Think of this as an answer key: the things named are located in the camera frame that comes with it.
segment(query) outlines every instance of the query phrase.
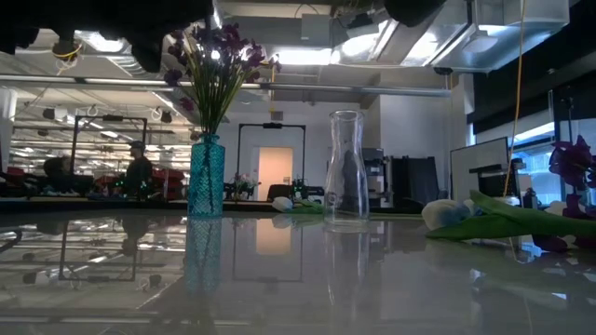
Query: reflective table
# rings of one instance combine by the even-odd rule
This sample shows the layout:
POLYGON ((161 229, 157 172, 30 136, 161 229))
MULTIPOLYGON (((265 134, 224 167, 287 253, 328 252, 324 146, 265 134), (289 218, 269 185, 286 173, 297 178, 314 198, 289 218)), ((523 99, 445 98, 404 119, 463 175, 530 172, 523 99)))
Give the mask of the reflective table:
POLYGON ((416 217, 119 210, 0 228, 0 334, 594 334, 596 257, 427 240, 416 217))

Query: doorway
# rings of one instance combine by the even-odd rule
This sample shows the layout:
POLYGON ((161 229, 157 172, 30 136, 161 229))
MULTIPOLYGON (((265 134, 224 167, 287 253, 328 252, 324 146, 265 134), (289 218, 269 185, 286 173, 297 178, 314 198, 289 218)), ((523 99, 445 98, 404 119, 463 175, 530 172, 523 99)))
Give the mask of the doorway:
POLYGON ((292 148, 259 148, 258 181, 261 183, 257 190, 259 201, 267 200, 271 185, 291 184, 292 164, 292 148))

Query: yellow cable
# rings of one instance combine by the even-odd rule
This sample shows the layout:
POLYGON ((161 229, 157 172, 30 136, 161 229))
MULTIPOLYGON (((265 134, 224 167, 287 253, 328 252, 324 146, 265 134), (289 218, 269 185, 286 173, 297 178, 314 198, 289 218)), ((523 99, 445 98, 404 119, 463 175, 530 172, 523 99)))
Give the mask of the yellow cable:
POLYGON ((503 197, 507 196, 509 187, 509 175, 511 174, 511 166, 513 159, 513 145, 515 144, 515 135, 518 130, 518 119, 520 118, 520 102, 522 99, 522 68, 523 68, 523 31, 525 22, 525 9, 527 1, 523 0, 523 7, 521 10, 521 26, 520 26, 520 58, 518 60, 518 86, 517 86, 517 98, 515 101, 515 118, 513 119, 513 136, 511 136, 511 150, 509 151, 509 165, 507 176, 505 177, 505 190, 503 191, 503 197))

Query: glass carafe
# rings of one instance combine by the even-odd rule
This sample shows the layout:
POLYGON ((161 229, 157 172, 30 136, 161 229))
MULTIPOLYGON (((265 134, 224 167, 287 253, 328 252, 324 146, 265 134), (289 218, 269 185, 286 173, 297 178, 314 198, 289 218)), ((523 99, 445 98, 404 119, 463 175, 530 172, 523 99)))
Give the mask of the glass carafe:
POLYGON ((330 118, 333 151, 325 185, 325 222, 335 231, 365 229, 369 194, 361 148, 364 114, 337 111, 330 118))

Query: man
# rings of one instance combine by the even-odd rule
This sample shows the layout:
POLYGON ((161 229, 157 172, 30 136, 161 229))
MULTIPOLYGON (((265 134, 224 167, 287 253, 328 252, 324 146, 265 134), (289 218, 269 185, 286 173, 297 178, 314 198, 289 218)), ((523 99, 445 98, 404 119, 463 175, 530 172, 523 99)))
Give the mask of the man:
POLYGON ((130 155, 134 158, 127 168, 125 187, 129 196, 136 195, 141 188, 149 186, 153 175, 153 165, 144 156, 145 143, 134 141, 130 144, 130 155))
POLYGON ((71 158, 68 156, 49 158, 44 162, 47 184, 56 192, 69 193, 73 188, 71 158))

